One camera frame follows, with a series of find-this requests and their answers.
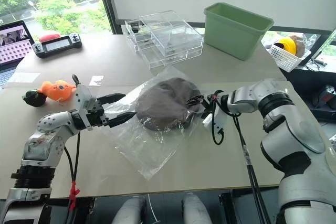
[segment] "laptop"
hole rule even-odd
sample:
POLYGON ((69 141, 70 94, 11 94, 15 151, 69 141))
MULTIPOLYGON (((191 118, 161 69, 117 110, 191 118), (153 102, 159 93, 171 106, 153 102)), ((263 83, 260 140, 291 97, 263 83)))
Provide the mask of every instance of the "laptop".
POLYGON ((34 40, 23 20, 0 26, 0 87, 32 50, 34 40))

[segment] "floor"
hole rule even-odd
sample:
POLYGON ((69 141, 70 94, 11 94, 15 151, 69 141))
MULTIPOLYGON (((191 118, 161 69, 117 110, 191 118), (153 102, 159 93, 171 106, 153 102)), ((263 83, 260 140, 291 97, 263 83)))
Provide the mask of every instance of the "floor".
MULTIPOLYGON (((320 122, 327 137, 336 134, 336 123, 320 122)), ((221 193, 228 192, 225 190, 209 190, 194 192, 199 196, 205 205, 210 218, 214 224, 225 224, 225 213, 223 207, 219 204, 218 196, 221 193)), ((186 193, 166 193, 152 194, 151 203, 154 213, 161 224, 183 224, 181 200, 186 193)), ((271 220, 274 220, 278 212, 278 190, 272 189, 262 192, 265 204, 271 220)), ((91 214, 87 218, 86 224, 110 224, 122 204, 131 196, 112 196, 99 197, 95 201, 95 205, 91 214)), ((235 198, 234 205, 237 213, 238 223, 259 223, 256 213, 256 207, 252 195, 244 195, 235 198)), ((66 214, 65 207, 53 207, 51 213, 51 224, 63 223, 66 214)), ((155 222, 151 213, 151 209, 147 203, 145 224, 153 224, 155 222)))

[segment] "table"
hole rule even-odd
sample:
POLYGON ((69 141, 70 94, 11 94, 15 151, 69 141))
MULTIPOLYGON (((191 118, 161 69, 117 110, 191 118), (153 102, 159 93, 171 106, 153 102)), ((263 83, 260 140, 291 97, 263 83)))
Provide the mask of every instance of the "table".
MULTIPOLYGON (((105 76, 102 86, 91 88, 96 95, 106 95, 114 92, 128 92, 152 77, 153 73, 132 52, 124 37, 114 35, 109 36, 108 39, 103 37, 102 41, 105 43, 99 44, 97 49, 100 58, 95 56, 95 50, 92 47, 87 46, 88 41, 95 39, 95 36, 83 36, 82 51, 75 52, 73 55, 63 55, 63 58, 56 56, 43 62, 29 55, 21 62, 17 71, 39 71, 40 76, 33 83, 10 83, 0 92, 0 122, 2 122, 0 124, 0 171, 2 173, 0 198, 6 198, 9 188, 14 183, 14 180, 10 179, 10 174, 19 168, 24 143, 34 132, 36 122, 51 112, 74 108, 71 102, 60 105, 50 100, 45 106, 39 108, 28 106, 22 101, 21 95, 29 86, 39 86, 43 80, 55 81, 60 77, 70 76, 72 72, 78 74, 83 84, 87 84, 91 75, 102 74, 105 76)), ((206 90, 232 91, 266 77, 283 78, 276 64, 261 46, 257 48, 250 60, 240 61, 205 45, 200 57, 175 66, 189 75, 200 89, 206 90)), ((317 123, 291 84, 287 81, 279 81, 279 83, 282 88, 288 89, 294 103, 304 114, 317 123)), ((282 173, 266 161, 259 147, 262 137, 266 134, 261 127, 261 115, 258 112, 244 114, 240 117, 240 124, 260 186, 277 185, 282 173)), ((67 142, 72 156, 75 154, 75 139, 76 137, 72 137, 67 142)), ((90 132, 85 131, 81 135, 77 176, 77 185, 81 189, 79 196, 249 187, 248 174, 241 152, 238 133, 232 122, 226 126, 226 138, 221 146, 213 144, 210 132, 203 127, 198 127, 186 146, 178 150, 156 175, 146 180, 114 148, 101 128, 90 132)), ((68 197, 70 181, 68 161, 63 155, 55 172, 51 197, 68 197)))

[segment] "orange toy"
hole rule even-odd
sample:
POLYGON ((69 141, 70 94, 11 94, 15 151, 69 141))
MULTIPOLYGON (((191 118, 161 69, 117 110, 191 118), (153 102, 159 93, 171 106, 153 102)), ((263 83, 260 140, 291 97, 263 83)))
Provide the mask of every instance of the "orange toy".
POLYGON ((76 86, 71 85, 66 81, 59 80, 56 81, 55 84, 52 84, 50 81, 45 81, 37 92, 42 93, 55 101, 66 101, 69 99, 72 90, 75 88, 76 86))

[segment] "white plastic basket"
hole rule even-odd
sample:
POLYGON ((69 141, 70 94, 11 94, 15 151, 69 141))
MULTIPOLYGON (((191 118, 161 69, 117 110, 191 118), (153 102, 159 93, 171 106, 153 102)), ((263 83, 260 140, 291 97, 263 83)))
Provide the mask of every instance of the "white plastic basket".
POLYGON ((300 64, 300 62, 311 54, 311 51, 305 49, 304 55, 299 58, 275 45, 272 45, 268 52, 272 55, 278 67, 286 72, 292 71, 298 64, 300 64))

